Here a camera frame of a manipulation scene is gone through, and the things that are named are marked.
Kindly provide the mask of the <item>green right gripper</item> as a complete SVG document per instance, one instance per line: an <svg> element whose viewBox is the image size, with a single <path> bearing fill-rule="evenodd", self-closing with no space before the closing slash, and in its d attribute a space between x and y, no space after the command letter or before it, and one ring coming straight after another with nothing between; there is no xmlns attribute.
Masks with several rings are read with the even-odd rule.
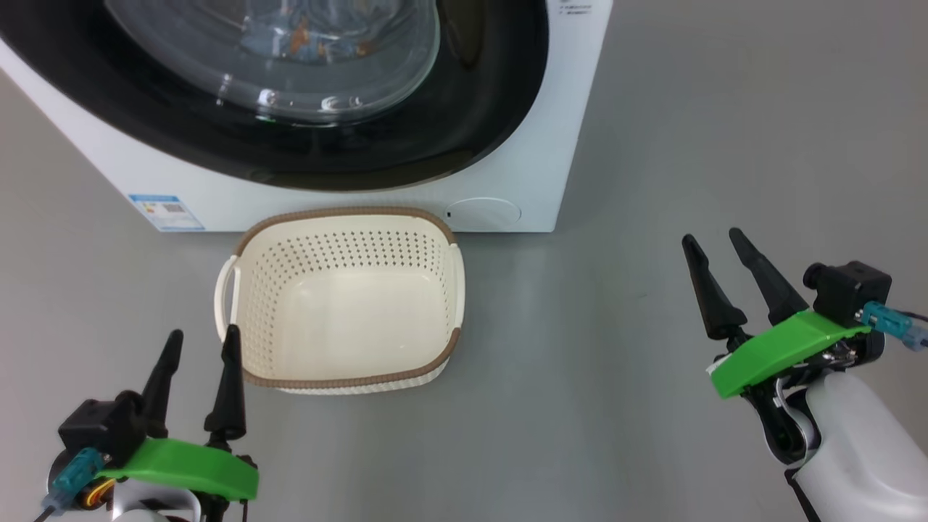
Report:
<svg viewBox="0 0 928 522"><path fill-rule="evenodd" d="M803 465L821 436L803 404L803 393L788 391L807 389L830 373L878 360L885 337L861 324L845 327L809 311L808 303L742 229L730 228L729 238L768 305L769 323L776 326L717 359L709 367L710 382L722 399L741 397L751 405L766 445L782 465ZM747 318L713 277L699 242L687 234L681 245L707 337L720 341L745 334Z"/></svg>

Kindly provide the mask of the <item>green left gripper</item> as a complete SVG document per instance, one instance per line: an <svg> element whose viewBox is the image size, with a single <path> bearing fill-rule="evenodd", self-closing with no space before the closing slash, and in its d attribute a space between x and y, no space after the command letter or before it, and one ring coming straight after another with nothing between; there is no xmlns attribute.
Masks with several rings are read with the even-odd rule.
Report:
<svg viewBox="0 0 928 522"><path fill-rule="evenodd" d="M115 481L113 521L222 521L233 503L257 499L260 475L248 456L166 439L171 383L182 353L183 332L167 337L142 392L146 435L136 453L102 478ZM241 331L229 325L221 353L223 372L213 409L204 421L211 443L228 443L247 432Z"/></svg>

